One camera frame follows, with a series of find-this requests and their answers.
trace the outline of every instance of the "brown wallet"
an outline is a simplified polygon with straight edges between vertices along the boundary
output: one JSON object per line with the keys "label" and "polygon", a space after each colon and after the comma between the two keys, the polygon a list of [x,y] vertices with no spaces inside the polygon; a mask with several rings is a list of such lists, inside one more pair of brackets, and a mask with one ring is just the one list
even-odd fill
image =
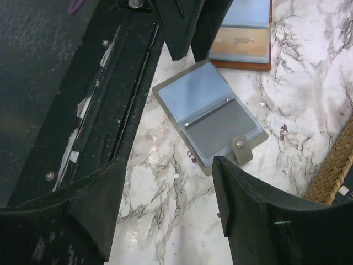
{"label": "brown wallet", "polygon": [[[272,24],[272,0],[270,1],[270,32]],[[255,63],[255,62],[237,62],[237,61],[223,61],[211,60],[217,68],[241,69],[241,70],[254,70],[254,71],[270,71],[272,68],[271,63],[271,50],[272,44],[269,45],[269,62],[268,63]]]}

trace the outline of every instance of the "white marble table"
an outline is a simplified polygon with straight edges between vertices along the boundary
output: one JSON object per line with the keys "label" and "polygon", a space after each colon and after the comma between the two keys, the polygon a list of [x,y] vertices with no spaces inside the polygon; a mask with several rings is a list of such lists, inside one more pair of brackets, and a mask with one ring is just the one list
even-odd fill
{"label": "white marble table", "polygon": [[[302,195],[352,112],[353,4],[273,2],[272,71],[220,72],[270,135],[243,169]],[[193,63],[191,53],[172,62],[164,47],[152,85]],[[107,264],[231,265],[217,213],[212,177],[150,93]]]}

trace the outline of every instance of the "purple cable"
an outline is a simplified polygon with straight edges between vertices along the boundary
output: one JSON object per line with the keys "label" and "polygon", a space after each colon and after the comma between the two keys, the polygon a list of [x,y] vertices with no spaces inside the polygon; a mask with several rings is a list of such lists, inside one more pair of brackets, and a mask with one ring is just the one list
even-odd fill
{"label": "purple cable", "polygon": [[72,0],[70,7],[68,8],[68,13],[70,15],[75,15],[85,2],[86,0]]}

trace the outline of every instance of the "purple cord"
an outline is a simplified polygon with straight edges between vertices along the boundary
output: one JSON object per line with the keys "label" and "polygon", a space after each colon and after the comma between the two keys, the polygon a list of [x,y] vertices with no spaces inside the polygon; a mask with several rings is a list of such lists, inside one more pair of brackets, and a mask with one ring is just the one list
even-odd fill
{"label": "purple cord", "polygon": [[70,7],[68,8],[68,13],[70,15],[75,15],[85,2],[86,0],[72,0]]}

